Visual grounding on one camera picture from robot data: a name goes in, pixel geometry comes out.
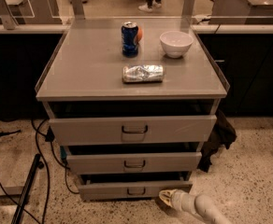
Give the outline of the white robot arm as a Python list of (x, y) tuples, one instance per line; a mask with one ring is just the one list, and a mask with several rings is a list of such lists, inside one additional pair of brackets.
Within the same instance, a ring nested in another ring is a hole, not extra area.
[(165, 189), (159, 192), (159, 198), (173, 209), (186, 212), (205, 224), (232, 224), (205, 194), (192, 195), (181, 189)]

